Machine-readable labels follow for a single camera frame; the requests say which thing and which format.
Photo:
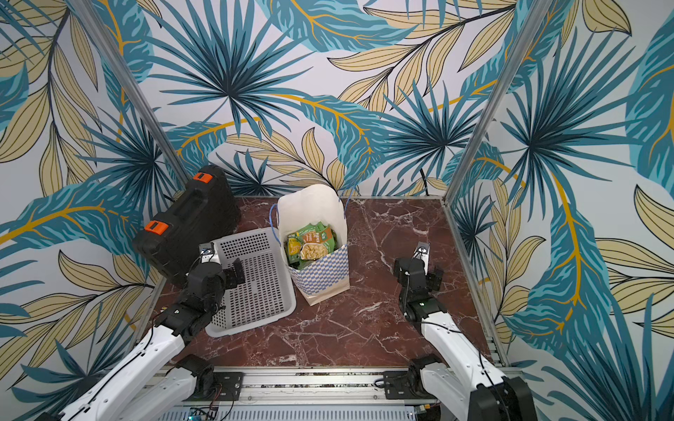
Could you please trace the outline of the white plastic perforated basket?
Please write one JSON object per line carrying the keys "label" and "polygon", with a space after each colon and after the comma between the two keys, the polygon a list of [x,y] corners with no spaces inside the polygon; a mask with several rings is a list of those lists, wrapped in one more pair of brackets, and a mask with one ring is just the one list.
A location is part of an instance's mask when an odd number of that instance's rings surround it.
{"label": "white plastic perforated basket", "polygon": [[205,331],[212,338],[266,326],[291,315],[296,296],[285,257],[273,227],[214,240],[215,260],[223,268],[242,264],[245,282],[224,292],[221,309]]}

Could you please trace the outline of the orange brown condiment packet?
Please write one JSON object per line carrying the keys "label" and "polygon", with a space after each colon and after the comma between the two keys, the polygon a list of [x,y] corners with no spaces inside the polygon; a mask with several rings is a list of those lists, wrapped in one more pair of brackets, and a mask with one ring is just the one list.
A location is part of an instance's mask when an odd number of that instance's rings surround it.
{"label": "orange brown condiment packet", "polygon": [[296,265],[301,261],[303,242],[297,236],[290,235],[285,242],[285,251],[289,264]]}

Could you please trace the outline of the green packet yellow soup picture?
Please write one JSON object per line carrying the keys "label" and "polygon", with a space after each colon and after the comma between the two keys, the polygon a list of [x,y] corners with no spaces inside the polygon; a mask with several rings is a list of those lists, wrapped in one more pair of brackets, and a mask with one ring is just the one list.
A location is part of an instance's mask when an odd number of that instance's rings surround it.
{"label": "green packet yellow soup picture", "polygon": [[317,261],[330,254],[330,249],[326,243],[306,242],[300,249],[300,259],[302,261]]}

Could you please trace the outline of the blue checkered paper bag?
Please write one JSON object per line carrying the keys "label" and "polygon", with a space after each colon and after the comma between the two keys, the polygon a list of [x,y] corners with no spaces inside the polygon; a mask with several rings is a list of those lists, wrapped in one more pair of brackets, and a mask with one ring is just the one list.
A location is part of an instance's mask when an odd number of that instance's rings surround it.
{"label": "blue checkered paper bag", "polygon": [[[319,222],[330,225],[335,232],[335,251],[317,261],[301,260],[291,266],[285,251],[287,238],[301,228]],[[269,224],[277,229],[291,280],[309,305],[317,305],[350,288],[346,206],[332,188],[314,184],[281,196],[270,208]]]}

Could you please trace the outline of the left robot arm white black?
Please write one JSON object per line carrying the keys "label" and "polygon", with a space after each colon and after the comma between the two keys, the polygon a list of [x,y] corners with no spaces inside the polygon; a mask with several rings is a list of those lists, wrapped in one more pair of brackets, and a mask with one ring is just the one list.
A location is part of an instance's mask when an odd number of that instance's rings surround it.
{"label": "left robot arm white black", "polygon": [[147,393],[140,392],[160,368],[212,323],[224,308],[224,293],[245,282],[241,260],[224,268],[217,261],[198,258],[175,303],[157,315],[130,354],[58,414],[44,412],[37,419],[150,420],[191,396],[218,397],[222,386],[215,383],[212,363],[192,354],[182,358]]}

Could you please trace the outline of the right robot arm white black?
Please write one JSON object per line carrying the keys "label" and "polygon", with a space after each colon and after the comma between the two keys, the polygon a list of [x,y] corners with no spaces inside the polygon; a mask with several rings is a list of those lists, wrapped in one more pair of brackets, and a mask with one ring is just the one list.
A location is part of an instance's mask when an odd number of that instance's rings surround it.
{"label": "right robot arm white black", "polygon": [[419,257],[396,259],[392,273],[403,316],[440,353],[411,364],[410,389],[434,397],[458,420],[537,420],[528,384],[484,357],[431,295],[430,283],[442,273],[428,273]]}

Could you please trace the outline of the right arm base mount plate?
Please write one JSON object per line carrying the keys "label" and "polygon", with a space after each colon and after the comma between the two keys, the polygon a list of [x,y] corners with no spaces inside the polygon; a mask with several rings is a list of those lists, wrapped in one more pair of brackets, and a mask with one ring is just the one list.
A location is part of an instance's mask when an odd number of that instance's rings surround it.
{"label": "right arm base mount plate", "polygon": [[445,369],[431,370],[423,368],[421,371],[384,371],[383,377],[375,381],[380,389],[384,390],[387,400],[435,399],[423,386],[422,377],[428,379],[434,375],[440,380],[454,380],[454,375]]}

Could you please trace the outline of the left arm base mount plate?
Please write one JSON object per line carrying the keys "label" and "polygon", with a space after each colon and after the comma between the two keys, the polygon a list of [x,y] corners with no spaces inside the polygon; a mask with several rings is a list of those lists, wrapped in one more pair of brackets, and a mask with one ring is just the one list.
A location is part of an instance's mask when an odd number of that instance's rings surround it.
{"label": "left arm base mount plate", "polygon": [[211,402],[240,400],[240,392],[244,380],[243,372],[213,372],[196,377],[194,391],[184,399],[185,402]]}

